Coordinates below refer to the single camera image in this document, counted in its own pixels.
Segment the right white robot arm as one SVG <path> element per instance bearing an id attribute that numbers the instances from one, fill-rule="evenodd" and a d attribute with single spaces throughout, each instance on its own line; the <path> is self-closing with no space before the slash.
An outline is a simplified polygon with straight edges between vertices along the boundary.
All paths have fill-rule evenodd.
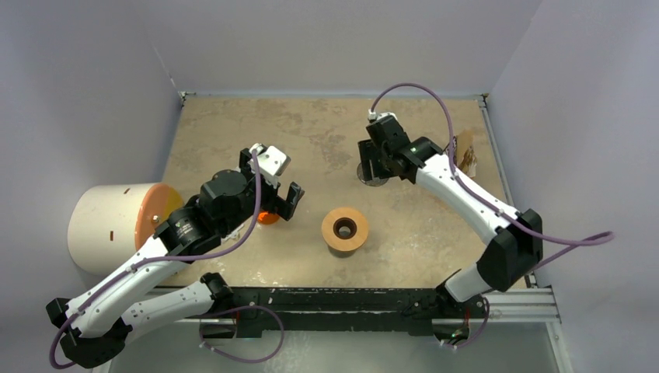
<path id="1" fill-rule="evenodd" d="M 484 292 L 508 290 L 539 264 L 538 213 L 521 213 L 452 169 L 448 153 L 432 140 L 411 141 L 394 113 L 369 113 L 366 131 L 368 139 L 357 144 L 365 180 L 399 177 L 423 187 L 456 211 L 486 246 L 474 264 L 438 286 L 442 314 L 457 315 L 467 300 Z"/>

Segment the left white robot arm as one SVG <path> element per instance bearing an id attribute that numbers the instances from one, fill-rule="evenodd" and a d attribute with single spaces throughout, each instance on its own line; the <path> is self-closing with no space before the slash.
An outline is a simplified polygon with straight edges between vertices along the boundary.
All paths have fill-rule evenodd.
<path id="1" fill-rule="evenodd" d="M 194 262 L 231 253 L 251 235 L 261 212 L 292 218 L 303 189 L 289 186 L 280 197 L 280 176 L 290 157 L 274 146 L 255 144 L 241 151 L 236 169 L 215 173 L 198 194 L 173 211 L 145 244 L 95 287 L 76 298 L 55 298 L 47 314 L 57 333 L 49 362 L 98 367 L 130 342 L 161 326 L 188 317 L 221 318 L 260 312 L 255 302 L 239 305 L 220 274 L 207 273 L 170 295 L 147 298 L 167 277 Z"/>

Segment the orange glass carafe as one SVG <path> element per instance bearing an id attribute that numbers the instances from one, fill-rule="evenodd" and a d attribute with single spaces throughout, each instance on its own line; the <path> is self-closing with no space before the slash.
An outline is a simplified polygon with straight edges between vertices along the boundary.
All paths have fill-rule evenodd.
<path id="1" fill-rule="evenodd" d="M 257 217 L 257 221 L 261 225 L 272 225 L 277 223 L 280 219 L 281 217 L 278 214 L 265 210 L 261 210 Z"/>

